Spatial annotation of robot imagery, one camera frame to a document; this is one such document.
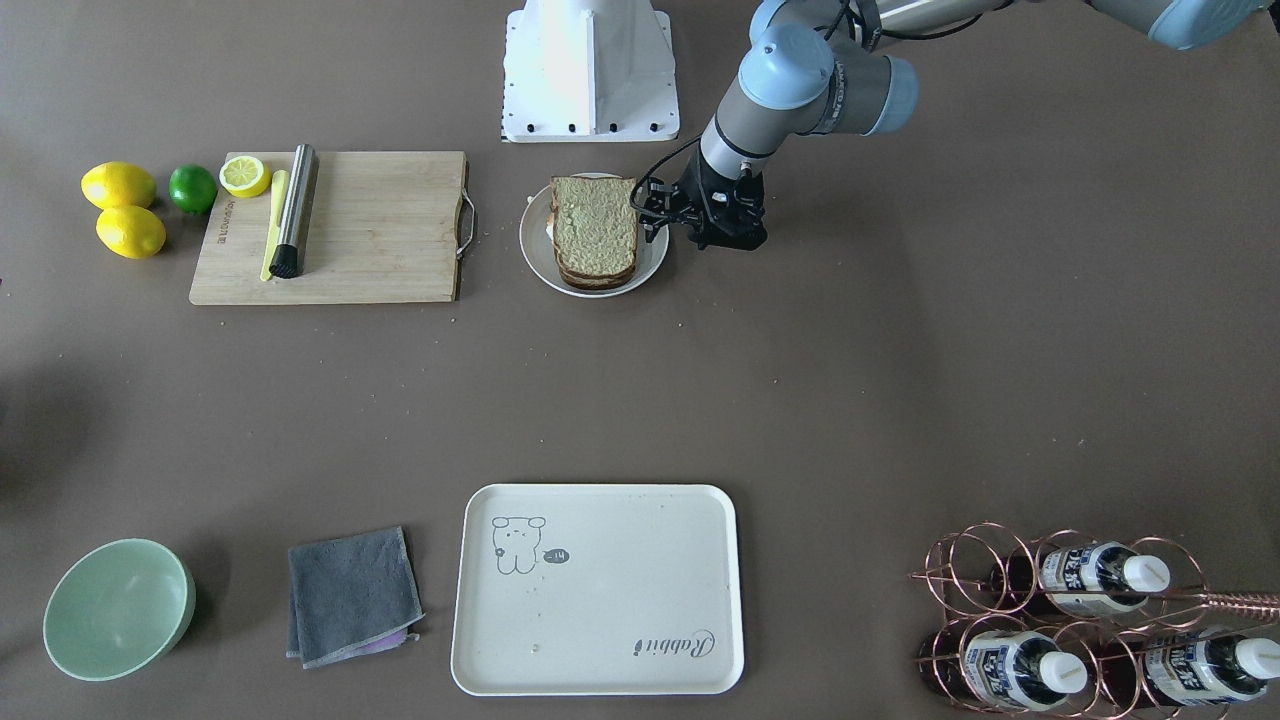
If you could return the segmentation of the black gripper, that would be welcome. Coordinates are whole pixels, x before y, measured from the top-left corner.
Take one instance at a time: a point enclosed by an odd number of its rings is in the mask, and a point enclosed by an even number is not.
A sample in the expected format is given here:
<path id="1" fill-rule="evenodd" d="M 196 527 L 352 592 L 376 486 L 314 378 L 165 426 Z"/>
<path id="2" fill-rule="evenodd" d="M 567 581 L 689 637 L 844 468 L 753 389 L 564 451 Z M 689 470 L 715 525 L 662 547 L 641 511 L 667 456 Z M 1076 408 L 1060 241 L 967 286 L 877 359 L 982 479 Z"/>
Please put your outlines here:
<path id="1" fill-rule="evenodd" d="M 646 243 L 671 224 L 698 233 L 763 233 L 764 200 L 764 176 L 755 167 L 741 164 L 722 176 L 700 151 L 676 184 L 641 178 L 630 195 L 631 208 L 643 213 Z"/>

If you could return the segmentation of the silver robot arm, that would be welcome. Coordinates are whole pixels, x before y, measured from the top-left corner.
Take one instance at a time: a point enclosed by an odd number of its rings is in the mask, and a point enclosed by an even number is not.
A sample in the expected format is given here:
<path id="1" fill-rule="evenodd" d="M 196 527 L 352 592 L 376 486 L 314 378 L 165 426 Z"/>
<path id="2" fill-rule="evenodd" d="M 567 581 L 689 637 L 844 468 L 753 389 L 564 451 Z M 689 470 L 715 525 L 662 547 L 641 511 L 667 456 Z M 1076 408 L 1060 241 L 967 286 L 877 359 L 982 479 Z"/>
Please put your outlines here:
<path id="1" fill-rule="evenodd" d="M 1002 1 L 763 1 L 751 46 L 680 179 L 646 173 L 634 187 L 645 241 L 680 224 L 703 249 L 758 249 L 767 237 L 764 169 L 787 137 L 901 129 L 919 78 L 881 47 L 943 38 L 1002 9 Z"/>

